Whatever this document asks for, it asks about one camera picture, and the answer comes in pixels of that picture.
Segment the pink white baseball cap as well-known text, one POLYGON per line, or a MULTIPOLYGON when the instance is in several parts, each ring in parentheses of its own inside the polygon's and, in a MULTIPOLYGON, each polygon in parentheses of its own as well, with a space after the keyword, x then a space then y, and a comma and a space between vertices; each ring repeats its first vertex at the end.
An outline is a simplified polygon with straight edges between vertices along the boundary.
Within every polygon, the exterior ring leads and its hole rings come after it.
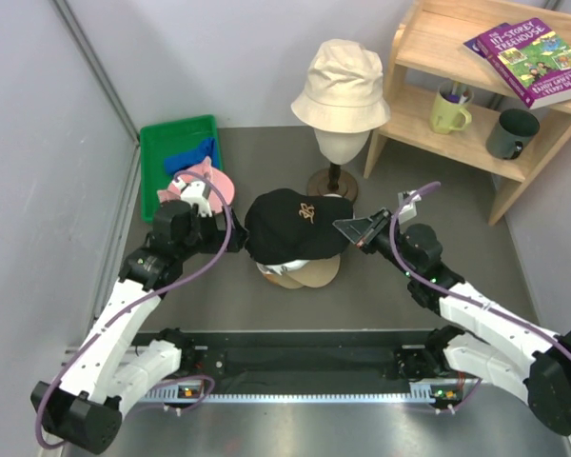
MULTIPOLYGON (((173 176, 170 183, 178 179, 186 182, 200 180, 208 184, 216 195, 216 197, 213 198, 214 202, 219 202, 222 207, 218 213, 222 213, 224 211, 224 206, 230 207, 232 205, 235 196, 234 184, 223 171, 220 171, 211 164, 211 160, 209 158, 206 158, 201 164, 195 165, 189 169, 178 171, 173 176)), ((159 189, 157 191, 160 208, 171 202, 182 201, 167 189, 168 186, 165 189, 159 189)))

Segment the black cap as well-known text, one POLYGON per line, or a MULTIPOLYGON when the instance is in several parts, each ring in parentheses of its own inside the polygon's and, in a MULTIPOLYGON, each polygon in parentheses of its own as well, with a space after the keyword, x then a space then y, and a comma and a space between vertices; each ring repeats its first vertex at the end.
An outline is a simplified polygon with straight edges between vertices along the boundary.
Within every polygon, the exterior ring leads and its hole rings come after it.
POLYGON ((349 245, 333 223, 352 217, 353 205, 342 197, 275 189, 258 196, 246 213, 246 250, 263 265, 328 259, 349 245))

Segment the cream bucket hat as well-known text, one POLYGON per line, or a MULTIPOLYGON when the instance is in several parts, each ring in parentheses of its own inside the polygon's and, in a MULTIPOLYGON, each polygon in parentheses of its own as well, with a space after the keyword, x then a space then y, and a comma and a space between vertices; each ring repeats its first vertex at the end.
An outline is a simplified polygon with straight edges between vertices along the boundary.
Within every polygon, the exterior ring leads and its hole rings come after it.
POLYGON ((391 116, 383 82, 383 64, 376 52, 350 40, 327 40, 312 59, 291 110, 314 129, 347 134, 370 131, 391 116))

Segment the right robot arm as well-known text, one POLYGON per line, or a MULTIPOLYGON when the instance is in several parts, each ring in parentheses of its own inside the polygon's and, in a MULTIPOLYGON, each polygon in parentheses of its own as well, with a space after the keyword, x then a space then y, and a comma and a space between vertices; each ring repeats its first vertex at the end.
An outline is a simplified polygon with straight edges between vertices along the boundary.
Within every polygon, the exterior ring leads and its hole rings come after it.
POLYGON ((571 435, 571 330, 538 327, 478 292, 442 260, 433 228, 401 229, 383 209, 333 224, 364 253, 379 253, 409 280, 413 300, 450 322, 425 346, 425 365, 444 377, 462 371, 520 399, 548 429, 571 435))

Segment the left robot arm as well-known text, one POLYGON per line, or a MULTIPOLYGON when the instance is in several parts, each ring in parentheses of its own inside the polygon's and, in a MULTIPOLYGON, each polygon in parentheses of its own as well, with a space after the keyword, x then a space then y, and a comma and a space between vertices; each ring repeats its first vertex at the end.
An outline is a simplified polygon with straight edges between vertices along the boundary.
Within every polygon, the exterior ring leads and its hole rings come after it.
POLYGON ((227 252, 244 246, 246 231, 229 205, 225 226, 207 199, 185 197, 155 212, 144 244, 127 256, 108 302, 82 346, 49 383, 38 382, 30 399, 39 446, 73 444, 95 455, 107 450, 133 407, 173 374, 196 369, 195 352, 177 338, 153 340, 128 364, 134 337, 168 292, 203 275, 227 252))

